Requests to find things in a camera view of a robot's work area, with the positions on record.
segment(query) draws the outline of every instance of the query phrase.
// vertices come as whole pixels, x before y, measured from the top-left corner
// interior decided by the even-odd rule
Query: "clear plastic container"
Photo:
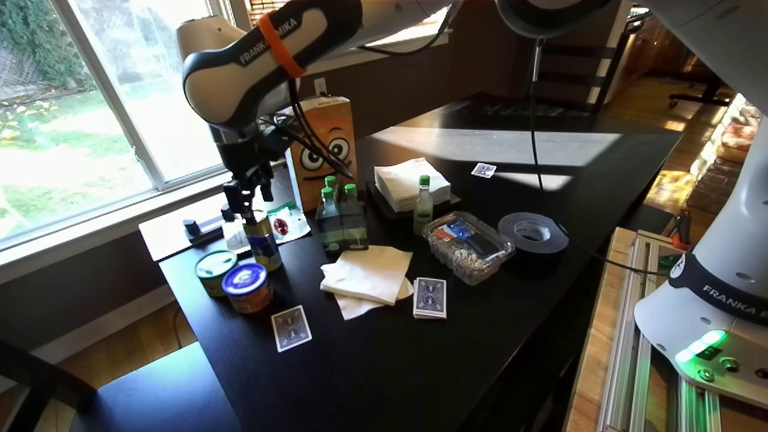
[[[466,210],[450,210],[423,227],[431,255],[462,283],[478,285],[514,255],[508,238]]]

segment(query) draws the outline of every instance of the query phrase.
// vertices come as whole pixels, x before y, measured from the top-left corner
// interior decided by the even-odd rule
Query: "jar lid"
[[[237,264],[236,269],[230,269],[224,281],[220,287],[228,294],[248,294],[255,293],[264,285],[267,281],[267,269],[256,262],[248,262],[248,264]]]
[[[237,255],[228,251],[228,249],[216,249],[204,255],[197,262],[197,277],[218,277],[225,270],[230,270],[237,264]]]

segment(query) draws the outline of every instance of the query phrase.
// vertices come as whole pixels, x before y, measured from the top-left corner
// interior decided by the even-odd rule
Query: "wooden floor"
[[[706,141],[712,125],[724,112],[722,107],[701,103],[677,103],[669,107],[668,94],[701,91],[695,85],[675,78],[639,78],[633,85],[615,96],[605,107],[605,118],[627,125],[652,125],[659,130],[683,132],[681,144],[669,155],[664,171],[652,184],[646,203],[677,214],[686,203],[686,195],[694,180],[686,174],[692,161],[695,157],[701,144]],[[695,239],[710,223],[710,214],[694,214],[692,238]],[[65,359],[63,364],[75,373],[84,377],[93,387],[110,381],[129,369],[136,369],[165,352],[173,352],[194,340],[177,305],[167,305],[147,318],[128,327],[124,331],[81,349],[78,355]],[[17,401],[20,390],[0,393],[0,425]],[[40,429],[56,432],[68,429],[71,412],[65,405],[53,405],[40,421]]]

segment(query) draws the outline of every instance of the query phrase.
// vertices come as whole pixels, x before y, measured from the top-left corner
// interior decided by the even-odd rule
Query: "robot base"
[[[768,407],[768,329],[662,283],[633,309],[641,334],[694,387]]]

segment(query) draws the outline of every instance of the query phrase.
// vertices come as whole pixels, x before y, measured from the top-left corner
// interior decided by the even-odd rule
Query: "orange strap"
[[[274,28],[269,15],[260,16],[260,31],[270,49],[270,55],[281,61],[281,67],[291,75],[291,76],[302,76],[304,70],[292,59],[292,55],[288,53],[288,47],[284,46],[281,33]]]

